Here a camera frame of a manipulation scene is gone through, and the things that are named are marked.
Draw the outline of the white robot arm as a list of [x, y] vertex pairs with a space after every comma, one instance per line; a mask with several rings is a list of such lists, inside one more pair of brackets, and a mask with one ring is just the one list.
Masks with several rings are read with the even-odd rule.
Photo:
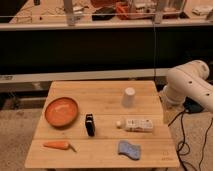
[[162, 98], [167, 104], [177, 106], [189, 97], [213, 113], [213, 85], [206, 81], [209, 73], [208, 65], [202, 60], [193, 60], [169, 69]]

